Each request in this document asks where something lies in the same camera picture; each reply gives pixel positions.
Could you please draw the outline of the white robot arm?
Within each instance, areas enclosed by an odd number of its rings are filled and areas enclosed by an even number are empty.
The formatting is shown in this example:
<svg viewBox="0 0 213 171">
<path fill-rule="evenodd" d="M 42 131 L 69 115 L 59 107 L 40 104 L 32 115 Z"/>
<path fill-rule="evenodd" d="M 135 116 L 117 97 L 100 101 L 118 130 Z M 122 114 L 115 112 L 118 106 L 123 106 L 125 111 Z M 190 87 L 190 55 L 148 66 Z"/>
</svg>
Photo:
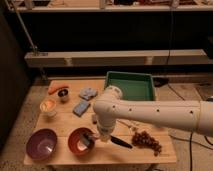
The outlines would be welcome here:
<svg viewBox="0 0 213 171">
<path fill-rule="evenodd" d="M 116 86 L 107 87 L 95 100 L 97 130 L 107 141 L 117 119 L 196 132 L 213 137 L 213 102 L 210 101 L 127 101 Z"/>
</svg>

